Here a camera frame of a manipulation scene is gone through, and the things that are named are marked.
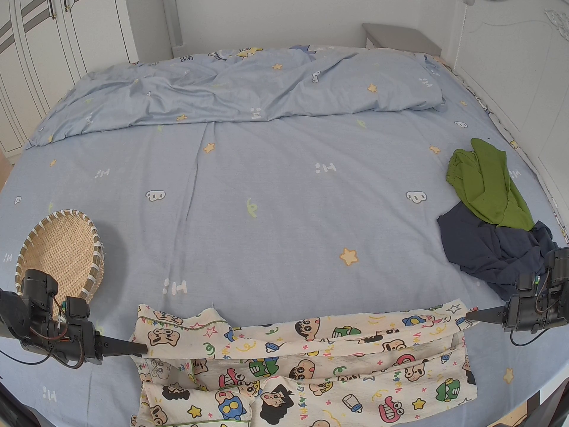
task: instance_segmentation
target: green clothing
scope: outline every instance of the green clothing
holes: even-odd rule
[[[508,173],[506,153],[482,139],[470,143],[474,152],[458,149],[452,154],[447,182],[480,220],[530,231],[535,222]]]

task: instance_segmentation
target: cartoon print pajamas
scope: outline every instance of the cartoon print pajamas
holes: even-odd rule
[[[429,310],[233,328],[138,308],[132,427],[388,426],[476,398],[460,301]]]

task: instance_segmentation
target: white cartoon eye print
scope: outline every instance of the white cartoon eye print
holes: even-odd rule
[[[414,203],[419,204],[427,200],[427,195],[424,191],[408,191],[407,199],[410,199]]]
[[[158,201],[159,199],[164,199],[166,196],[166,191],[161,189],[151,189],[150,191],[146,192],[146,197],[150,199],[150,201]]]

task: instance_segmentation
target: white wardrobe door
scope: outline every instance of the white wardrobe door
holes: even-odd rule
[[[52,108],[73,87],[73,77],[65,58],[57,18],[51,18],[48,0],[20,0],[20,5],[25,32],[22,42],[27,42],[31,67]],[[57,16],[63,26],[63,19],[59,14]]]
[[[72,0],[70,13],[87,72],[129,61],[115,0]]]
[[[6,145],[14,147],[13,134],[19,133],[25,140],[41,121],[42,113],[36,107],[22,71],[14,43],[9,0],[0,0],[0,24],[0,116],[6,114],[6,119],[11,122],[11,128],[8,128],[2,119],[0,140],[4,143],[5,138]]]

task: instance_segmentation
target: star print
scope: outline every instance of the star print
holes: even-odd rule
[[[207,335],[209,338],[211,338],[213,334],[217,334],[215,326],[213,326],[211,329],[208,327],[208,331],[204,334],[204,337]]]
[[[353,262],[358,262],[357,252],[355,250],[348,250],[344,248],[344,253],[340,255],[340,259],[344,260],[346,266],[351,266]]]
[[[462,310],[460,305],[452,305],[451,308],[447,309],[447,311],[450,311],[452,314],[456,313],[459,310]]]
[[[506,381],[506,383],[508,384],[511,384],[513,379],[514,379],[514,369],[507,368],[506,374],[504,375],[504,381]]]
[[[192,415],[192,419],[195,419],[196,417],[200,417],[202,415],[202,409],[192,405],[190,409],[188,409],[188,414]]]
[[[424,400],[417,399],[415,402],[413,402],[413,409],[423,409],[424,405]]]

